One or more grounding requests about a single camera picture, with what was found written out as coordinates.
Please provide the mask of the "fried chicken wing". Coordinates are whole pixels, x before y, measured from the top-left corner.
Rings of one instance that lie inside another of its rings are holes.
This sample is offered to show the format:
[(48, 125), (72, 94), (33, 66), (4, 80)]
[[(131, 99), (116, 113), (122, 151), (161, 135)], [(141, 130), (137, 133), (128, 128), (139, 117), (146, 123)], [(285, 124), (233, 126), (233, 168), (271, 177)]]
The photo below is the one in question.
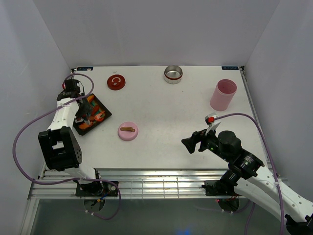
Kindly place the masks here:
[(92, 95), (90, 95), (90, 96), (87, 97), (87, 101), (88, 101), (89, 103), (91, 103), (91, 102), (94, 100), (94, 98), (95, 98), (95, 96), (92, 94)]

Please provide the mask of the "metal tongs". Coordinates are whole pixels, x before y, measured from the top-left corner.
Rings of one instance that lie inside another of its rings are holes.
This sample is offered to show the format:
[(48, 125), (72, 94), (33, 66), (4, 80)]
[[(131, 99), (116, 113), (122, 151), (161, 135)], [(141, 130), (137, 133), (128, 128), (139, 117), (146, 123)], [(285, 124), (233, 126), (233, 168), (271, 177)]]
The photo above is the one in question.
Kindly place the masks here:
[(90, 121), (89, 121), (89, 116), (88, 115), (83, 115), (83, 120), (84, 120), (86, 125), (90, 125)]

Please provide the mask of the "pink cylindrical container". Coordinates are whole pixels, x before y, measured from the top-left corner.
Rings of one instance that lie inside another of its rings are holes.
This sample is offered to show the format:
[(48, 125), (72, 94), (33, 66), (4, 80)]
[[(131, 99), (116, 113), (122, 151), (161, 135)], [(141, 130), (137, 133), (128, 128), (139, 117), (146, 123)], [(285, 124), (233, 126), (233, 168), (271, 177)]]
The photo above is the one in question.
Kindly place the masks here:
[(230, 105), (236, 91), (237, 85), (233, 81), (229, 79), (220, 80), (210, 99), (211, 107), (216, 111), (225, 111)]

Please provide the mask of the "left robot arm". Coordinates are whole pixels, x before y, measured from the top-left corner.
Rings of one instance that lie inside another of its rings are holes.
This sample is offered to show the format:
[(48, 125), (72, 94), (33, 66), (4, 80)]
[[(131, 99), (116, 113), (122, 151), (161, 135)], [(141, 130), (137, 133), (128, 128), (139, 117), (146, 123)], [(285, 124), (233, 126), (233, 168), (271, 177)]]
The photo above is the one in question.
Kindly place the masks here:
[(39, 133), (38, 140), (50, 170), (65, 171), (78, 178), (79, 183), (87, 184), (87, 190), (97, 196), (103, 192), (104, 184), (97, 179), (96, 169), (83, 163), (82, 150), (73, 133), (76, 119), (91, 124), (92, 107), (86, 98), (80, 97), (74, 92), (57, 96), (58, 110), (47, 130)]

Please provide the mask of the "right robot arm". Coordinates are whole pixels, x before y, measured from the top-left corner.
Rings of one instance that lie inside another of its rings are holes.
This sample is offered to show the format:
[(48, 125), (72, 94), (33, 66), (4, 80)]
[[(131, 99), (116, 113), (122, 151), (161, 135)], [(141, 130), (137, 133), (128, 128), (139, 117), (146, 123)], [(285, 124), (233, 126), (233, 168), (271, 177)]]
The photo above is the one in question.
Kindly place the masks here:
[(252, 153), (242, 148), (241, 140), (231, 131), (205, 130), (182, 139), (189, 153), (209, 150), (228, 163), (228, 170), (213, 185), (204, 183), (206, 195), (235, 194), (244, 196), (286, 224), (291, 235), (313, 233), (313, 204), (283, 182), (275, 179), (273, 171)]

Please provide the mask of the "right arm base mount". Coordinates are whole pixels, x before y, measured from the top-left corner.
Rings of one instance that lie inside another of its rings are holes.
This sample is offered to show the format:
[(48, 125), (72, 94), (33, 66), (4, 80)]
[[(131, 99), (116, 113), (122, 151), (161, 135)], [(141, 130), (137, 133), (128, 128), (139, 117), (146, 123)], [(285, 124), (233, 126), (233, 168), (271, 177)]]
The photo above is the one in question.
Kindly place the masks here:
[(237, 196), (234, 191), (234, 186), (230, 183), (226, 183), (222, 180), (218, 180), (212, 184), (211, 181), (205, 181), (201, 186), (205, 189), (206, 196)]

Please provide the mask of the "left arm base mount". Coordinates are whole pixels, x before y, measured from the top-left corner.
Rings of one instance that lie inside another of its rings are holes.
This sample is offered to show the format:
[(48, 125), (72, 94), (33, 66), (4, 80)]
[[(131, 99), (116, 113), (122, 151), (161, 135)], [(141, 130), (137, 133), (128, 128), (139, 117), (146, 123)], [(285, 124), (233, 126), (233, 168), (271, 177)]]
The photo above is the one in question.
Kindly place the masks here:
[(107, 196), (115, 197), (118, 195), (118, 181), (112, 181), (110, 183), (93, 181), (87, 184), (79, 184), (78, 181), (74, 182), (77, 184), (75, 193), (76, 196), (101, 197), (106, 194)]

